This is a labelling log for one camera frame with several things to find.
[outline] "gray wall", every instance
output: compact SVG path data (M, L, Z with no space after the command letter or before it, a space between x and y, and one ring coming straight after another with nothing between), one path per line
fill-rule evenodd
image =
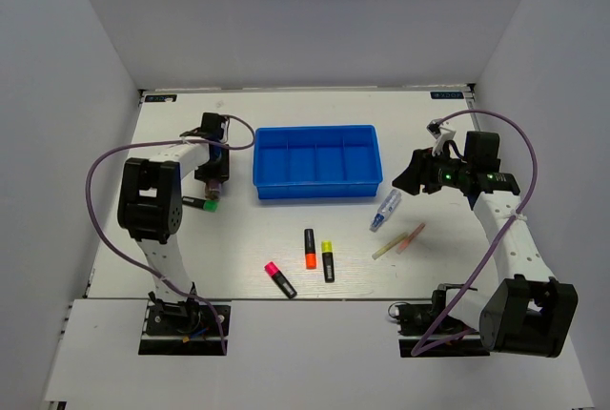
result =
M20 410L39 408L92 266L86 170L128 137L138 99L88 0L0 0L0 97L0 408Z
M539 185L525 213L544 258L576 285L572 338L596 408L610 408L610 0L523 0L478 86L481 108L531 136ZM526 188L530 161L500 129L506 167Z
M91 0L140 88L477 81L520 0Z

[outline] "plastic bin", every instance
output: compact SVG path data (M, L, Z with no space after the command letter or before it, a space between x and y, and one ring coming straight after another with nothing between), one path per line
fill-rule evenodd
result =
M253 182L258 198L375 196L382 180L373 126L256 131Z

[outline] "pink cap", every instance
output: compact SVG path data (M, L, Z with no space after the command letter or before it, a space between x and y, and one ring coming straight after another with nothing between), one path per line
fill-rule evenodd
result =
M271 261L270 263L268 263L265 266L265 272L267 272L267 274L272 277L273 275L275 275L277 272L279 272L279 269L275 266L275 264Z

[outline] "blue pen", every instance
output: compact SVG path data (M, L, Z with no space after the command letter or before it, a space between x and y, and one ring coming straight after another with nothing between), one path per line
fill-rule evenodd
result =
M402 194L398 189L393 189L388 196L385 197L385 200L377 210L377 214L371 223L371 230L373 232L375 232L379 226L383 224L383 222L392 214L398 203L400 203L401 198Z

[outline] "blue container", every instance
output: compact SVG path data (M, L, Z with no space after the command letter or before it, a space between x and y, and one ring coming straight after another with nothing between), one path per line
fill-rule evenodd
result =
M373 126L256 131L258 198L372 197L382 180Z

